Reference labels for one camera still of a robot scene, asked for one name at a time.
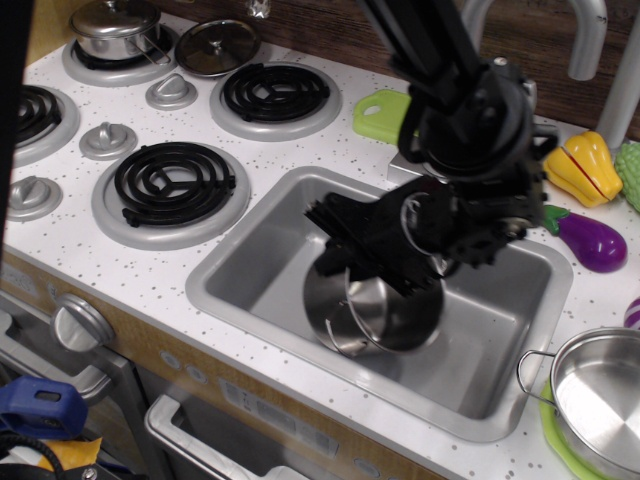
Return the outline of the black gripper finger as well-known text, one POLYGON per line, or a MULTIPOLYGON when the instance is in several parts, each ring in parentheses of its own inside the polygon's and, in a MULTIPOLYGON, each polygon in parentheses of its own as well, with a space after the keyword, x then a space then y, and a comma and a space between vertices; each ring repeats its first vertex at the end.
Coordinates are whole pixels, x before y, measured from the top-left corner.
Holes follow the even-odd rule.
POLYGON ((314 261, 314 268, 323 277, 330 277, 353 269, 357 265, 357 250, 353 242, 329 239, 325 250, 314 261))

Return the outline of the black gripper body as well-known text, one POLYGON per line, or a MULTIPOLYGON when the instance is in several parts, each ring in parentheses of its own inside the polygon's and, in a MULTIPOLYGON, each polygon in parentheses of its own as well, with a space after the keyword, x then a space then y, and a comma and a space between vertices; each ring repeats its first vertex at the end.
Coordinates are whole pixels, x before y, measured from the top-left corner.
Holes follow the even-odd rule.
POLYGON ((355 244, 357 265, 349 269, 355 279, 378 277, 403 296, 458 268, 446 254, 455 215, 451 187, 429 176, 371 202, 330 192, 305 212, 329 239, 355 244))

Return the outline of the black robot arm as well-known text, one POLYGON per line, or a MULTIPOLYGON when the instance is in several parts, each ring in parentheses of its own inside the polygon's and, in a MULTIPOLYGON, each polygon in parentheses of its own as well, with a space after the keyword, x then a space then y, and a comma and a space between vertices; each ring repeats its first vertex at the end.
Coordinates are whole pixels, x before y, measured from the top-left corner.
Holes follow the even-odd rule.
POLYGON ((460 264, 490 264, 544 219, 542 158, 556 131, 537 125, 518 68, 482 59, 450 1, 365 1, 409 84, 401 155, 431 169, 372 202, 330 193, 307 211, 329 237, 314 271, 378 277, 402 295, 460 264))

